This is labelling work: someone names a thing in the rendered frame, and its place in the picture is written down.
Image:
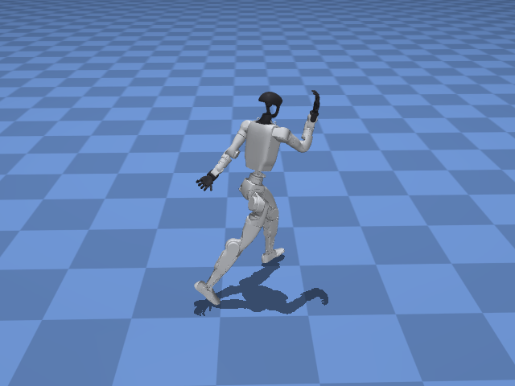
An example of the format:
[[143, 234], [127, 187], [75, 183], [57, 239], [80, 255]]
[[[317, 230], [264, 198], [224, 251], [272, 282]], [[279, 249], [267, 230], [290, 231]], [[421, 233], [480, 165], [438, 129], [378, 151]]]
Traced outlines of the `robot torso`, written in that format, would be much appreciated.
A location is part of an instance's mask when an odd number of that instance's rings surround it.
[[[258, 118], [260, 119], [260, 117]], [[247, 200], [251, 198], [254, 192], [264, 193], [265, 186], [262, 181], [266, 175], [261, 171], [272, 170], [281, 143], [272, 137], [274, 128], [280, 128], [276, 125], [276, 121], [275, 124], [270, 121], [271, 124], [263, 125], [256, 123], [257, 120], [249, 123], [245, 143], [246, 167], [255, 170], [242, 183], [241, 193]]]

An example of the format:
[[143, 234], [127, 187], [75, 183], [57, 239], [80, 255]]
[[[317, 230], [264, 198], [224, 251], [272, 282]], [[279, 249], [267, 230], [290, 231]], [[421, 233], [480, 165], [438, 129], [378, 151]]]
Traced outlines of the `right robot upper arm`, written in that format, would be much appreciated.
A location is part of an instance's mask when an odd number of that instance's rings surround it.
[[272, 137], [274, 137], [278, 142], [286, 143], [298, 152], [304, 153], [307, 151], [303, 149], [304, 141], [299, 140], [288, 128], [274, 128]]

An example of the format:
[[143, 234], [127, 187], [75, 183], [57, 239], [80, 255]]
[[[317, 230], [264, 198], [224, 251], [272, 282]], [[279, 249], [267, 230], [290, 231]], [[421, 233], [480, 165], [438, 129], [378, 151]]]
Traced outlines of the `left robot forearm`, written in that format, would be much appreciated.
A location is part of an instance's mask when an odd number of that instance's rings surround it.
[[[228, 150], [228, 149], [227, 149]], [[226, 154], [227, 150], [222, 154], [220, 161], [216, 164], [215, 168], [211, 173], [216, 177], [221, 174], [226, 166], [232, 161], [232, 159]]]

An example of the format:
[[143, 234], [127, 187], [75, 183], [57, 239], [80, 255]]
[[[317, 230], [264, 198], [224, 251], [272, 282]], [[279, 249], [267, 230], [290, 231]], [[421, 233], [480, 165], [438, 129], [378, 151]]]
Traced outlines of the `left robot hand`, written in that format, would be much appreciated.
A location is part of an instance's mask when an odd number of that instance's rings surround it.
[[217, 175], [216, 177], [211, 173], [212, 170], [210, 170], [208, 173], [207, 173], [207, 176], [204, 176], [202, 177], [201, 179], [199, 180], [196, 180], [196, 183], [199, 183], [201, 181], [201, 183], [198, 184], [198, 186], [202, 185], [201, 186], [201, 189], [204, 188], [204, 191], [207, 190], [207, 188], [210, 186], [210, 191], [212, 191], [212, 184], [213, 184], [213, 181], [215, 181], [219, 175]]

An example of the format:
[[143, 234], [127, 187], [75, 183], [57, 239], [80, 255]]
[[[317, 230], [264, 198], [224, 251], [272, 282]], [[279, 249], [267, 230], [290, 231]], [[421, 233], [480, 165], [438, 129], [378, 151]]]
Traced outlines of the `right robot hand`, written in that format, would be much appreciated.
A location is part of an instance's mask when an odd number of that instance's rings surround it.
[[314, 102], [313, 110], [310, 111], [311, 122], [315, 122], [317, 116], [319, 115], [319, 113], [318, 113], [318, 110], [319, 110], [319, 94], [315, 90], [311, 90], [311, 91], [315, 95], [315, 102]]

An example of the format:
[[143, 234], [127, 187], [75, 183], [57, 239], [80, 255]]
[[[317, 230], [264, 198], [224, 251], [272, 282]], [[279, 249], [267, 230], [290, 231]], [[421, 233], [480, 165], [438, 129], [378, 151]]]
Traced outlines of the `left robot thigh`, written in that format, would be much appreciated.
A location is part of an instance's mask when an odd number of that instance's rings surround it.
[[[241, 184], [241, 186], [239, 188], [240, 192], [241, 192], [241, 187], [242, 187], [242, 184]], [[273, 195], [271, 194], [271, 192], [269, 191], [269, 189], [267, 187], [265, 187], [265, 190], [264, 190], [264, 193], [262, 194], [262, 196], [269, 203], [269, 209], [268, 209], [266, 218], [268, 220], [276, 219], [278, 217], [278, 213], [279, 213], [278, 212], [278, 208], [277, 208], [277, 205], [275, 203]]]

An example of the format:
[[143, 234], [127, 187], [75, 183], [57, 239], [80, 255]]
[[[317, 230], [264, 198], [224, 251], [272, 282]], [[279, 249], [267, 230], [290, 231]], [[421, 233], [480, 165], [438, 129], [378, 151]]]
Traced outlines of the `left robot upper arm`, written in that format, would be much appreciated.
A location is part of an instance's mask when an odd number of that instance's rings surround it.
[[231, 158], [237, 158], [240, 151], [239, 147], [244, 143], [246, 136], [247, 136], [247, 130], [250, 120], [245, 120], [241, 123], [240, 129], [237, 132], [237, 135], [233, 139], [232, 145], [228, 148], [226, 154]]

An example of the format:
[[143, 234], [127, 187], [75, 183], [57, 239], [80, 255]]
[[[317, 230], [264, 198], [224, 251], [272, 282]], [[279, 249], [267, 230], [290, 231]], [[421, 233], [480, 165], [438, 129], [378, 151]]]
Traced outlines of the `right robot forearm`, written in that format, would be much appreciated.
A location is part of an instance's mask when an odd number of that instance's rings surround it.
[[305, 123], [302, 139], [305, 140], [303, 143], [303, 149], [309, 150], [311, 143], [312, 143], [312, 134], [314, 131], [315, 123], [318, 121], [318, 118], [316, 118], [315, 122], [311, 122], [311, 114], [309, 113], [307, 116], [307, 121]]

